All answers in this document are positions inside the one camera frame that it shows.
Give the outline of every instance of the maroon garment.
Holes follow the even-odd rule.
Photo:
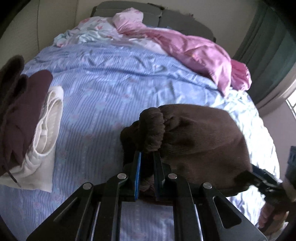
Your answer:
[[[120,139],[124,164],[132,162],[135,150],[143,152],[141,184],[152,185],[151,153],[158,150],[162,161],[190,183],[210,182],[227,196],[247,188],[234,180],[252,171],[246,141],[224,110],[189,104],[152,107],[124,128]]]
[[[17,74],[11,74],[14,77],[10,79],[5,77],[11,75],[0,74],[1,83],[10,86],[7,93],[14,93],[7,96],[2,93],[2,89],[0,90],[3,99],[9,100],[4,107],[1,106],[0,112],[0,167],[2,167],[0,176],[16,165],[22,164],[32,142],[40,111],[53,79],[48,70],[41,70],[29,78],[25,75],[20,76],[24,67],[23,59],[21,56],[15,56],[13,59],[13,61],[9,60],[5,69],[14,73],[16,65],[12,63],[22,62],[22,65],[18,65]]]

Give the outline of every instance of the green curtain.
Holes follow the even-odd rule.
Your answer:
[[[296,43],[277,14],[259,2],[252,24],[234,59],[249,68],[248,94],[257,104],[287,75],[296,62]]]

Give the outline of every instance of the white garment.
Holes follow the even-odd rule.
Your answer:
[[[55,144],[63,112],[63,97],[61,86],[49,88],[32,144],[23,163],[10,170],[21,189],[52,192]],[[8,173],[0,177],[0,184],[20,188]]]

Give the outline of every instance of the drawstring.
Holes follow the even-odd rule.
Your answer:
[[[2,165],[3,170],[5,170],[8,175],[11,177],[11,179],[19,186],[19,188],[22,188],[21,185],[17,182],[17,180],[14,178],[14,176],[11,174],[11,172],[9,170],[7,170],[7,168]]]

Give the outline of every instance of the window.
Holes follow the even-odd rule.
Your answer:
[[[296,118],[296,91],[294,91],[289,98],[287,99],[287,103],[290,106],[295,118]]]

